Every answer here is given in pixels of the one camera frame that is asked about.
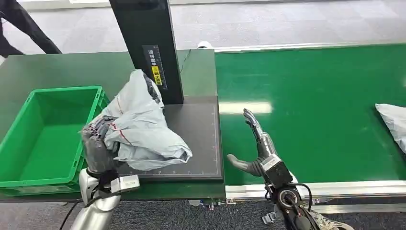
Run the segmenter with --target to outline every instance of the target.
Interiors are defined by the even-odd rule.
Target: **black cutting mat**
[[[150,171],[138,171],[124,164],[119,168],[119,174],[138,174],[150,180],[222,180],[217,97],[185,99],[182,105],[166,105],[165,118],[168,127],[181,136],[192,150],[193,157],[186,164],[174,164]]]

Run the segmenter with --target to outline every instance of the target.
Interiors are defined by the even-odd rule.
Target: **plastic bag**
[[[406,154],[406,108],[390,104],[375,104],[375,108],[400,149]]]
[[[163,114],[164,104],[155,83],[142,70],[131,73],[130,81],[92,123],[102,116],[117,117],[110,123],[104,143],[108,150],[120,142],[115,160],[136,170],[152,170],[186,163],[192,151],[170,130]]]

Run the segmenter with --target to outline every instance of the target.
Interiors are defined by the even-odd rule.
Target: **yellow sticker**
[[[155,84],[162,85],[161,74],[159,73],[159,67],[153,66],[152,73],[154,74]]]

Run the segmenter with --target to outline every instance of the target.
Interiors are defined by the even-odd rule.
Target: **person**
[[[16,0],[0,0],[0,18],[13,24],[26,33],[45,53],[60,54],[58,47],[39,28],[28,12]],[[7,58],[9,55],[22,55],[23,53],[10,45],[3,34],[3,24],[0,26],[0,55]]]

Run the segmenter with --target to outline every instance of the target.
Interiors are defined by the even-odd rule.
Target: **wire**
[[[296,212],[296,214],[298,216],[301,216],[300,212],[299,212],[299,207],[296,205],[296,203],[292,200],[292,198],[290,198],[288,195],[285,196],[286,201],[289,201],[290,205],[292,205],[294,211]]]
[[[73,204],[73,206],[70,208],[69,212],[66,214],[64,221],[61,224],[61,227],[59,230],[63,229],[63,226],[65,225],[66,221],[68,220],[69,215],[72,213],[73,209],[78,205],[80,202],[83,202],[82,199],[76,200],[76,202]]]
[[[266,200],[271,200],[271,195],[269,194],[268,191],[265,193],[265,199]]]
[[[114,192],[114,193],[109,193],[108,195],[100,195],[100,196],[97,196],[97,197],[91,199],[91,200],[85,205],[85,208],[89,207],[90,205],[92,205],[92,204],[93,204],[94,202],[96,202],[97,200],[106,199],[106,198],[109,198],[109,197],[112,197],[112,196],[118,196],[118,195],[121,195],[121,193],[122,193],[122,191],[117,191],[117,192]]]
[[[191,53],[191,51],[192,51],[192,49],[189,49],[188,53],[185,56],[185,59],[183,59],[182,68],[180,69],[179,73],[182,73],[183,67],[185,67],[185,64],[186,64],[186,59],[188,59],[189,54]]]
[[[307,186],[307,185],[305,185],[303,183],[288,183],[288,185],[303,186],[303,187],[307,188],[307,190],[309,191],[309,208],[307,210],[310,212],[311,207],[312,207],[312,203],[313,203],[313,199],[312,199],[312,191],[310,191],[309,186]]]

